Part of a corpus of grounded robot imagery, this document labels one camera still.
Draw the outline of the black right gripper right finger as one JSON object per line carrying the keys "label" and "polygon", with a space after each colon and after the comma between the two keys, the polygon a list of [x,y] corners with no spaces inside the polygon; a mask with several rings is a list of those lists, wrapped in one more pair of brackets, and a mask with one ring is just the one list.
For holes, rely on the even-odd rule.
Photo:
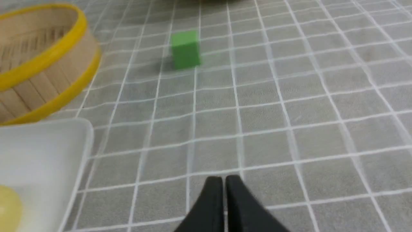
{"label": "black right gripper right finger", "polygon": [[229,232],[288,232],[254,197],[239,175],[225,178]]}

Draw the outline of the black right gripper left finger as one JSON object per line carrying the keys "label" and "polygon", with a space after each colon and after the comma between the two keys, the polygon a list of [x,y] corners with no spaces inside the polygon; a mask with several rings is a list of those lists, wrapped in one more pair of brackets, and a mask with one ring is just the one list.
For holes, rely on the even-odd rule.
{"label": "black right gripper left finger", "polygon": [[222,178],[207,177],[197,201],[175,232],[225,231],[223,193]]}

